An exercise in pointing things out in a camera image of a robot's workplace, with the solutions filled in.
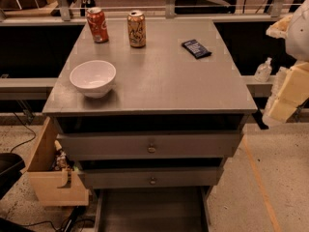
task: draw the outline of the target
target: desk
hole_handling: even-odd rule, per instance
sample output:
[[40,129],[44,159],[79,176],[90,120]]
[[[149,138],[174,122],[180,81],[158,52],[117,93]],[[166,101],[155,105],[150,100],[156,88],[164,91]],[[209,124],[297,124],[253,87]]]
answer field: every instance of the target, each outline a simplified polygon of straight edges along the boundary
[[[43,113],[82,169],[87,189],[216,185],[256,105],[209,19],[147,18],[147,45],[129,46],[125,20],[110,19],[108,43],[93,43],[85,25]],[[212,56],[194,59],[181,43],[196,39]],[[105,60],[117,69],[104,98],[70,84],[78,64]]]

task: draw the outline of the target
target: closed drawer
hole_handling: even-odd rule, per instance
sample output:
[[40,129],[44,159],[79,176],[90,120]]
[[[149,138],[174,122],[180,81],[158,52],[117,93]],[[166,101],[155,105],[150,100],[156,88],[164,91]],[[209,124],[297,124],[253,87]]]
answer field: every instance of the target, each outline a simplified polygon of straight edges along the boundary
[[223,173],[220,162],[220,159],[82,161],[85,170],[81,180],[91,189],[213,186]]
[[239,131],[58,135],[58,140],[71,160],[232,157],[241,139]]

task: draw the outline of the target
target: soda can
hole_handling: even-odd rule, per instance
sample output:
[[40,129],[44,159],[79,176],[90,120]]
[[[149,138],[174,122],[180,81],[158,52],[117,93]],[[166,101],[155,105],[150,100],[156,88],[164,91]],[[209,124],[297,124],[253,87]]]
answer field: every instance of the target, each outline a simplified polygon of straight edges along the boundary
[[95,43],[105,43],[108,41],[107,25],[105,14],[99,7],[87,10],[87,21],[93,35]]
[[129,44],[132,47],[143,47],[146,44],[146,22],[141,11],[131,11],[127,16]]

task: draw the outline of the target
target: bowl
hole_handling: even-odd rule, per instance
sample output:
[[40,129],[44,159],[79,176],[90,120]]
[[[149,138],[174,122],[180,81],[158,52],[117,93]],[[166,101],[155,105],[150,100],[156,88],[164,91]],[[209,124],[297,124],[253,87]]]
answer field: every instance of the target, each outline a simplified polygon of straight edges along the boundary
[[116,69],[111,63],[93,60],[75,67],[70,82],[84,96],[101,98],[112,89],[115,76]]

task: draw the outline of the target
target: drawer handle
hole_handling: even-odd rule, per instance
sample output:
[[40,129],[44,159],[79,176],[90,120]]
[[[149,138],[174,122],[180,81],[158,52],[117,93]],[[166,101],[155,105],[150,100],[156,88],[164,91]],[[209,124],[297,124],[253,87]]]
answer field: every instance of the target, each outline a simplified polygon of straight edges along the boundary
[[155,185],[156,184],[156,178],[152,177],[151,180],[149,181],[150,185]]
[[154,146],[148,147],[148,152],[149,153],[155,153],[155,151],[156,151],[156,148]]

